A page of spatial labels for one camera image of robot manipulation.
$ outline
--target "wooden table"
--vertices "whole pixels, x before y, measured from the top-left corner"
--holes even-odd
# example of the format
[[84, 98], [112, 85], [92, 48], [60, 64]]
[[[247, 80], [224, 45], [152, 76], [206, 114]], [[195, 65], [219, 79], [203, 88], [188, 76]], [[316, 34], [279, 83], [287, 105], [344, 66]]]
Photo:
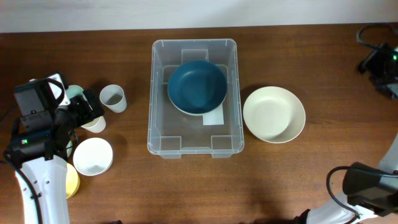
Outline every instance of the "wooden table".
[[[16, 103], [12, 97], [16, 85], [57, 70], [67, 75], [70, 84], [97, 93], [109, 83], [124, 88], [129, 106], [121, 114], [106, 109], [105, 131], [78, 130], [81, 140], [107, 139], [114, 162], [104, 174], [80, 175], [80, 189], [68, 199], [72, 223], [234, 224], [291, 219], [330, 199], [325, 187], [330, 169], [356, 161], [377, 167], [397, 134], [397, 102], [378, 94], [356, 71], [369, 52], [355, 41], [360, 27], [0, 34], [1, 114]], [[377, 31], [368, 35], [370, 40], [393, 40], [386, 31]], [[202, 155], [167, 160], [149, 153], [152, 43], [207, 38], [232, 38], [238, 43], [243, 101], [267, 85], [286, 88], [301, 99], [307, 123], [297, 139], [269, 144], [245, 129], [243, 152], [229, 159]], [[0, 125], [3, 149], [11, 121], [18, 116], [16, 109]], [[0, 177], [0, 223], [21, 223], [21, 193], [11, 167], [1, 165]], [[341, 190], [342, 177], [339, 173], [333, 178], [335, 192]], [[365, 221], [397, 222], [396, 215]]]

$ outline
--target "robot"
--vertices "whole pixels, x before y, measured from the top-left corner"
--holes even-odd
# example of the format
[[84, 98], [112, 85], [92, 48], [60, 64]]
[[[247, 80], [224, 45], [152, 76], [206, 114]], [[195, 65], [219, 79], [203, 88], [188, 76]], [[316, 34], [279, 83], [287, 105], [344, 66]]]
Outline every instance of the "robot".
[[[371, 72], [370, 80], [377, 91], [389, 98], [398, 98], [398, 49], [388, 45], [360, 44], [373, 49], [360, 63], [361, 73]], [[95, 95], [85, 90], [68, 99], [63, 76], [54, 74], [41, 80], [32, 80], [14, 91], [22, 117], [16, 119], [10, 145], [4, 151], [5, 160], [16, 170], [21, 188], [26, 224], [69, 223], [66, 199], [67, 149], [74, 129], [104, 115], [104, 109]], [[22, 123], [26, 132], [20, 133]], [[339, 170], [347, 170], [343, 191], [334, 196], [330, 177]], [[378, 169], [361, 163], [336, 167], [326, 178], [326, 187], [332, 199], [320, 208], [306, 210], [296, 217], [295, 224], [350, 224], [368, 218], [398, 213], [398, 135], [379, 163]]]
[[[17, 86], [15, 99], [22, 117], [14, 121], [5, 160], [16, 170], [24, 203], [25, 223], [69, 223], [66, 198], [67, 144], [75, 128], [104, 115], [92, 91], [71, 99], [58, 73]], [[20, 133], [23, 124], [26, 132]]]

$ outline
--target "white bowl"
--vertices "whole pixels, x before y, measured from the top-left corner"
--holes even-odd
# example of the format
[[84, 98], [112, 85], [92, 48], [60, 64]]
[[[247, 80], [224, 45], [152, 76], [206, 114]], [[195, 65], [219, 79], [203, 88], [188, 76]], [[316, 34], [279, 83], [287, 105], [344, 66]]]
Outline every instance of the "white bowl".
[[90, 138], [80, 143], [73, 155], [73, 165], [83, 175], [98, 175], [107, 171], [113, 162], [111, 145], [101, 138]]
[[271, 143], [284, 143], [296, 138], [305, 125], [301, 101], [280, 87], [260, 88], [247, 98], [243, 107], [246, 126], [255, 137]]

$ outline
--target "clear plastic bin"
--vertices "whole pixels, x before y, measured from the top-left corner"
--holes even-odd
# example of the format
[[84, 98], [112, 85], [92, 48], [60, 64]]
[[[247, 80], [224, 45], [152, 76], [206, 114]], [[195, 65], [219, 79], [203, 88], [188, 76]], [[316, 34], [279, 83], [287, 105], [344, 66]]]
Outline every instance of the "clear plastic bin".
[[[181, 64], [206, 60], [217, 65], [228, 80], [223, 102], [224, 125], [203, 125], [202, 116], [179, 111], [170, 101], [167, 84]], [[232, 39], [157, 40], [152, 47], [148, 150], [164, 159], [182, 154], [230, 157], [243, 150], [238, 56]]]

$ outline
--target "cable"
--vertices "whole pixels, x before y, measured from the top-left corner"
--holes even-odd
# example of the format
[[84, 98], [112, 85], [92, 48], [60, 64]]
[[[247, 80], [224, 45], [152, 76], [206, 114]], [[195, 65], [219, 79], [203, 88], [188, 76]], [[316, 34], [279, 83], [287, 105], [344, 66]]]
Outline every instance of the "cable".
[[384, 52], [384, 53], [387, 53], [387, 54], [398, 55], [398, 52], [396, 52], [395, 50], [386, 50], [386, 49], [383, 49], [383, 48], [381, 48], [379, 46], [376, 46], [376, 45], [373, 45], [373, 44], [368, 44], [368, 43], [366, 43], [365, 41], [362, 40], [361, 36], [362, 36], [362, 34], [363, 34], [363, 32], [365, 30], [367, 30], [368, 28], [377, 27], [377, 26], [389, 27], [391, 29], [391, 31], [395, 35], [398, 35], [398, 29], [396, 27], [394, 27], [392, 24], [387, 23], [387, 22], [380, 22], [380, 23], [375, 23], [375, 24], [368, 24], [368, 25], [362, 27], [362, 29], [360, 29], [356, 33], [356, 41], [359, 44], [361, 44], [361, 45], [363, 45], [365, 47], [370, 47], [370, 48], [372, 48], [374, 50], [377, 50], [377, 51], [380, 51], [380, 52]]
[[330, 179], [331, 179], [331, 176], [332, 176], [335, 172], [337, 172], [337, 171], [339, 171], [339, 170], [350, 170], [350, 169], [351, 169], [351, 170], [358, 170], [358, 171], [361, 171], [361, 172], [364, 172], [364, 173], [368, 173], [368, 174], [371, 174], [371, 175], [381, 175], [381, 176], [383, 176], [383, 177], [398, 178], [398, 175], [394, 175], [394, 174], [384, 174], [384, 173], [382, 173], [382, 172], [377, 173], [377, 172], [374, 172], [374, 171], [370, 171], [370, 170], [366, 170], [366, 169], [361, 169], [361, 168], [356, 168], [356, 167], [350, 167], [350, 166], [339, 166], [339, 167], [335, 167], [335, 168], [333, 168], [331, 171], [329, 171], [329, 173], [328, 173], [328, 175], [327, 175], [327, 177], [326, 177], [326, 188], [328, 189], [328, 193], [329, 193], [331, 199], [333, 199], [339, 206], [341, 206], [341, 207], [343, 207], [343, 208], [345, 208], [345, 209], [347, 209], [347, 210], [349, 210], [349, 211], [351, 211], [351, 212], [353, 212], [353, 213], [355, 214], [355, 216], [353, 217], [353, 219], [351, 219], [351, 220], [350, 220], [348, 223], [346, 223], [346, 224], [354, 223], [357, 219], [361, 218], [361, 215], [359, 214], [358, 211], [356, 211], [355, 209], [353, 209], [353, 208], [351, 208], [351, 207], [349, 207], [349, 206], [347, 206], [347, 205], [341, 203], [341, 202], [335, 197], [335, 195], [334, 195], [333, 192], [331, 191]]
[[22, 179], [25, 181], [26, 185], [28, 186], [30, 192], [32, 192], [32, 197], [36, 206], [37, 222], [38, 224], [43, 224], [42, 212], [40, 210], [39, 196], [37, 195], [32, 183], [29, 181], [26, 175], [20, 169], [18, 169], [18, 167], [15, 166], [15, 164], [10, 160], [10, 158], [7, 155], [7, 151], [4, 151], [3, 156], [4, 159], [12, 166], [12, 168], [14, 168], [14, 170], [22, 177]]
[[79, 139], [77, 138], [77, 135], [76, 135], [76, 133], [75, 133], [75, 130], [73, 130], [73, 131], [70, 133], [70, 136], [71, 136], [71, 137], [73, 136], [74, 140], [73, 140], [72, 146], [67, 147], [67, 150], [73, 148], [74, 146], [77, 146], [77, 144], [79, 143]]
[[15, 108], [17, 108], [17, 105], [12, 106], [9, 108], [0, 118], [0, 123], [8, 116], [9, 113], [11, 113]]

